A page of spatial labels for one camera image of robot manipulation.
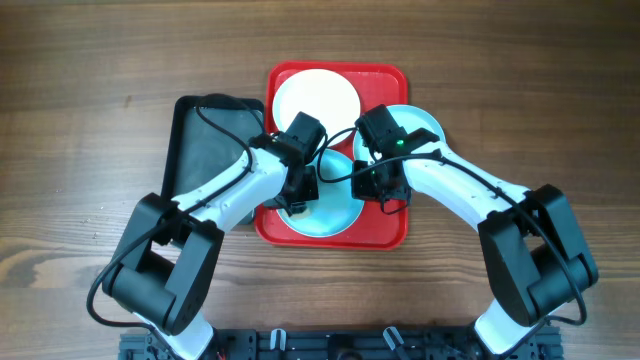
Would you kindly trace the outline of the light blue plate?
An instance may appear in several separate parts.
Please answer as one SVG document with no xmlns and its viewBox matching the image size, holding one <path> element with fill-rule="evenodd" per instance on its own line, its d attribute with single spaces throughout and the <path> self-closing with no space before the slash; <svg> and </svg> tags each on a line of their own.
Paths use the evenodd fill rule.
<svg viewBox="0 0 640 360">
<path fill-rule="evenodd" d="M 411 133 L 419 128 L 425 128 L 436 134 L 441 141 L 445 142 L 446 137 L 439 122 L 425 110 L 412 105 L 390 105 L 388 111 L 399 126 L 402 126 L 407 133 Z M 359 132 L 354 136 L 353 155 L 355 160 L 373 162 L 368 148 Z"/>
<path fill-rule="evenodd" d="M 341 177 L 351 171 L 352 160 L 344 154 L 331 149 L 323 153 L 320 173 L 324 178 Z M 309 217 L 294 221 L 284 210 L 278 210 L 278 216 L 290 229 L 309 237 L 323 238 L 345 231 L 361 214 L 364 201 L 352 197 L 350 180 L 317 184 L 319 199 L 306 203 L 311 210 Z"/>
</svg>

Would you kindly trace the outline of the green and yellow sponge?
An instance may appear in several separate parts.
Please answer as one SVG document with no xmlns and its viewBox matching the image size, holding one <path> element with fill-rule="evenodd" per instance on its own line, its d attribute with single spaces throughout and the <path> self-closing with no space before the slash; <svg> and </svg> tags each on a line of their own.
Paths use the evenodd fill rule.
<svg viewBox="0 0 640 360">
<path fill-rule="evenodd" d="M 290 216 L 290 218 L 294 221 L 305 219 L 311 215 L 311 210 L 309 208 L 305 208 L 303 211 L 294 213 Z"/>
</svg>

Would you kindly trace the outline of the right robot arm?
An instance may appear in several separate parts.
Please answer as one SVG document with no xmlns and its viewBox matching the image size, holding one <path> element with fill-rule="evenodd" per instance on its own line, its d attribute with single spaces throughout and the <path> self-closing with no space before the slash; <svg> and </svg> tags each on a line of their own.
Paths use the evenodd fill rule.
<svg viewBox="0 0 640 360">
<path fill-rule="evenodd" d="M 385 203 L 425 194 L 477 231 L 494 299 L 473 323 L 485 353 L 505 359 L 551 321 L 580 326 L 583 293 L 599 279 L 595 260 L 566 196 L 501 180 L 457 155 L 427 128 L 408 132 L 385 105 L 355 129 L 371 160 L 356 161 L 355 198 Z M 578 319 L 557 315 L 575 302 Z"/>
</svg>

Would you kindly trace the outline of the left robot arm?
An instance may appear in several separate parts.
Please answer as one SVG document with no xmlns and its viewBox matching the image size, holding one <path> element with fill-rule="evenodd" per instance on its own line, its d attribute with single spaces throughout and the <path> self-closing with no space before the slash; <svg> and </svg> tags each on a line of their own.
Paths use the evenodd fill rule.
<svg viewBox="0 0 640 360">
<path fill-rule="evenodd" d="M 152 337 L 147 356 L 199 359 L 214 329 L 200 309 L 226 232 L 258 206 L 293 215 L 318 197 L 310 163 L 325 137 L 299 113 L 285 132 L 262 133 L 235 163 L 200 187 L 164 200 L 151 193 L 135 207 L 110 263 L 90 291 L 103 291 L 138 316 Z"/>
</svg>

